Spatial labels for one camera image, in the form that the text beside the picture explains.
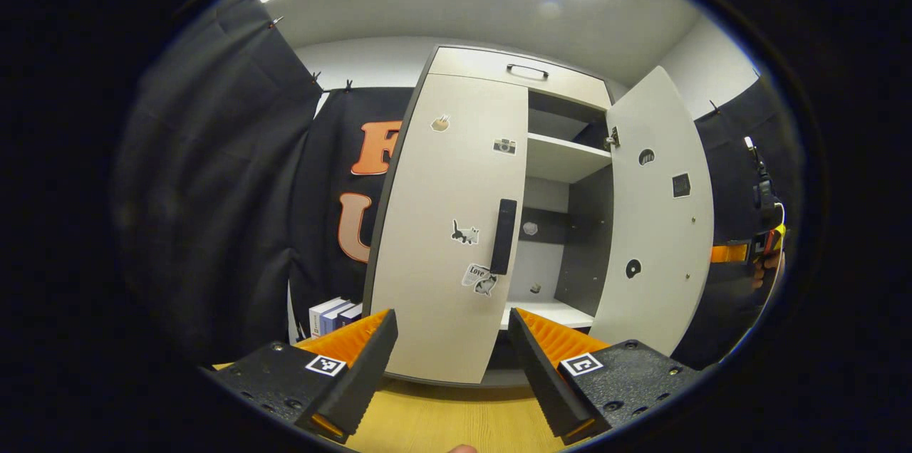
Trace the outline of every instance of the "round black sticker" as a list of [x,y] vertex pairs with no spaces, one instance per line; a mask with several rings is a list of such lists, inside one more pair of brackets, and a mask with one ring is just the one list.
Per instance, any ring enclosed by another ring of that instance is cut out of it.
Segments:
[[639,264],[639,261],[636,261],[636,259],[630,259],[630,262],[628,262],[628,268],[626,269],[628,278],[633,278],[634,275],[639,274],[639,272],[642,270],[643,267]]

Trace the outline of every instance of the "white wall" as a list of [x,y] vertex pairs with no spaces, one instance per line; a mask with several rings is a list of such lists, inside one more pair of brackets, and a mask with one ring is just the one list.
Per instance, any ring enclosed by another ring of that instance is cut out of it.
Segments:
[[[307,70],[312,73],[322,71],[316,82],[324,90],[345,88],[346,79],[354,82],[352,83],[354,88],[414,87],[418,84],[431,48],[437,43],[476,44],[453,38],[395,36],[320,43],[296,48],[294,53],[305,64]],[[535,53],[525,53],[515,48],[483,45],[512,53],[535,55]],[[615,80],[608,79],[607,83],[615,99],[624,95],[628,90],[626,86]]]
[[755,67],[727,34],[708,18],[670,48],[658,63],[678,87],[694,120],[740,95],[757,80]]

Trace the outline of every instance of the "black door handle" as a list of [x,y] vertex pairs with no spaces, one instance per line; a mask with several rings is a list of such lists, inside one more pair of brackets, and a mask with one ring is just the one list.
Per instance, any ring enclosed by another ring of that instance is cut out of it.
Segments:
[[501,199],[501,209],[497,212],[497,230],[494,233],[494,251],[491,254],[492,274],[507,274],[515,224],[516,200]]
[[514,67],[524,68],[524,69],[527,69],[527,70],[540,71],[541,75],[543,76],[543,77],[541,77],[541,79],[547,79],[547,78],[548,78],[548,73],[547,73],[546,71],[542,70],[542,69],[537,69],[537,68],[527,67],[527,66],[518,66],[516,63],[510,63],[510,64],[507,66],[507,71],[512,71],[512,69],[514,69]]

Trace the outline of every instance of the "ceiling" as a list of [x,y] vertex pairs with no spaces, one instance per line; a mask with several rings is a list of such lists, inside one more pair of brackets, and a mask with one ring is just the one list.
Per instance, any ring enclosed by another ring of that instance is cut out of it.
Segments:
[[700,12],[685,0],[273,0],[294,48],[378,36],[433,36],[540,54],[632,86]]

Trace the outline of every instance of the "orange letter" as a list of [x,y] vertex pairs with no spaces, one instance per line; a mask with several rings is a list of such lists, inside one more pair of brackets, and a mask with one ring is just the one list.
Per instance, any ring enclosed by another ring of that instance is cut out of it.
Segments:
[[401,126],[401,120],[362,125],[364,142],[361,144],[361,158],[358,158],[358,163],[352,165],[351,173],[356,176],[378,176],[387,173],[390,165],[383,160],[383,153],[388,152],[392,157]]
[[368,262],[371,247],[361,242],[361,222],[364,210],[371,206],[371,199],[358,193],[343,193],[339,197],[342,203],[342,216],[339,217],[339,246],[345,255],[355,261]]

